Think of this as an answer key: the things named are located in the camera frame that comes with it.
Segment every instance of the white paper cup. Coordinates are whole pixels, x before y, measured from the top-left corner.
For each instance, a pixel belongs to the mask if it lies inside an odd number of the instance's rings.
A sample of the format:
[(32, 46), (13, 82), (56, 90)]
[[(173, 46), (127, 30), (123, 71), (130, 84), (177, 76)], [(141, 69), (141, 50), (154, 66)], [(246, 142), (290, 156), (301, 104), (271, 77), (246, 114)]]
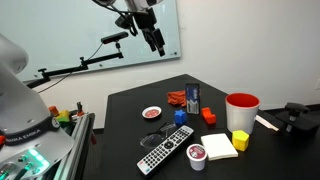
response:
[(252, 133), (260, 100), (245, 93), (234, 93), (226, 97), (227, 127), (230, 132), (243, 130)]

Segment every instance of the blue block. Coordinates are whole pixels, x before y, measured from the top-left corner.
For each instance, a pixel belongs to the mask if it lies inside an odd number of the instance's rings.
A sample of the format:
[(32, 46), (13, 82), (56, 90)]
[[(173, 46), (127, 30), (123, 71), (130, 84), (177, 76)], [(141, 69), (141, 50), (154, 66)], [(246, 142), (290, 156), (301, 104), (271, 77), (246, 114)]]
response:
[(175, 111), (174, 123), (178, 126), (182, 126), (187, 122), (187, 114), (183, 110)]

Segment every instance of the yellow cube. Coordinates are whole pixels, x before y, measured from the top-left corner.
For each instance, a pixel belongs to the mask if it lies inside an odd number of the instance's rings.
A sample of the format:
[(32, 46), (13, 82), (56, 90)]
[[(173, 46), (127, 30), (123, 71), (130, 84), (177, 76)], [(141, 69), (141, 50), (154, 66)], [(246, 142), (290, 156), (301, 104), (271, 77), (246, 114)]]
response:
[(56, 116), (56, 120), (58, 122), (69, 122), (69, 111), (68, 110), (62, 110), (59, 112), (59, 115)]

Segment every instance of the small white cup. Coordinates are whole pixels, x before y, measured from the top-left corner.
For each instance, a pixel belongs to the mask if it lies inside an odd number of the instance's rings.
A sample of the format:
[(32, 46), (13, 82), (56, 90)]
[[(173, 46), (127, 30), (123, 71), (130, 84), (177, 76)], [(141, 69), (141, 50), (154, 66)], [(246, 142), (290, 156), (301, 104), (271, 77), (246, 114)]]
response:
[(190, 145), (187, 149), (187, 156), (189, 157), (192, 169), (201, 171), (205, 167), (205, 159), (207, 158), (208, 154), (204, 147), (200, 144)]

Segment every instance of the red object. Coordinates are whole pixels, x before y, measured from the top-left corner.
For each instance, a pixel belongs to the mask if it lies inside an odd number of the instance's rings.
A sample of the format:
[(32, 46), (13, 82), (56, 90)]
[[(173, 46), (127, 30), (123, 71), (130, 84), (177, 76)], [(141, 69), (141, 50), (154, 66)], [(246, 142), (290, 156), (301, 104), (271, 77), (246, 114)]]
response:
[(167, 97), (169, 104), (181, 105), (182, 107), (185, 107), (187, 105), (185, 90), (168, 92)]
[(58, 111), (56, 106), (50, 106), (48, 109), (54, 116), (58, 116), (59, 115), (59, 111)]
[(6, 138), (4, 136), (0, 136), (0, 146), (4, 144), (5, 141), (6, 141)]
[(237, 107), (252, 108), (259, 106), (260, 101), (257, 97), (251, 94), (234, 93), (226, 97), (226, 102)]
[(208, 125), (214, 125), (216, 124), (216, 115), (211, 113), (210, 108), (202, 108), (202, 117), (206, 121)]

